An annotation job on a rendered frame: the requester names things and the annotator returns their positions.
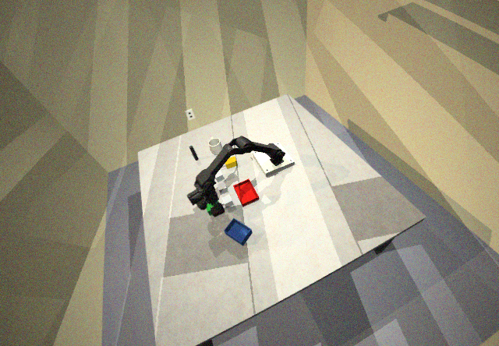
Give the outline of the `blue tray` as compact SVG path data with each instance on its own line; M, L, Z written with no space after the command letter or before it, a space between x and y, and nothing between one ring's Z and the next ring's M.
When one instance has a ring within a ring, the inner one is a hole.
M240 245L244 246L247 239L253 233L250 228L240 223L236 219L230 222L227 228L224 229L224 232L227 236L237 241Z

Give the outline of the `red tray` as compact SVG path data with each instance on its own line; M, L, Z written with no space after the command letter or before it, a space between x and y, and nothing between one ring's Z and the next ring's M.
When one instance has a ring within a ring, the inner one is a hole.
M240 182L233 187L243 207L259 200L259 196L249 179Z

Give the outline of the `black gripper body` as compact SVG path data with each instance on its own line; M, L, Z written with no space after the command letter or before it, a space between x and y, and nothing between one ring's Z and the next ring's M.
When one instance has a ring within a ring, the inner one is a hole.
M216 192L214 192L214 195L213 196L205 196L206 200L209 200L211 202L211 206L213 206L213 208L211 208L211 213L213 215L213 217L216 217L220 214L223 214L225 212L222 204L220 204L218 202L219 198L218 198L218 195Z

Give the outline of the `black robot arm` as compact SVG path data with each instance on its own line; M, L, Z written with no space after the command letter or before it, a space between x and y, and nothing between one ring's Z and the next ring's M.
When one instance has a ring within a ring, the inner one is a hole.
M233 148L232 146L234 145L238 148ZM211 204L209 200L206 200L205 196L209 197L214 195L215 190L213 185L216 184L215 175L222 168L225 162L232 155L251 153L252 151L265 153L271 158L270 161L275 166L278 166L284 162L282 158L285 156L285 152L273 143L269 143L268 145L256 143L250 141L244 136L232 139L230 143L223 146L223 149L212 161L209 167L202 170L196 176L196 181L194 182L196 189L186 195L191 204L196 204L200 210L205 210L207 208L207 204Z

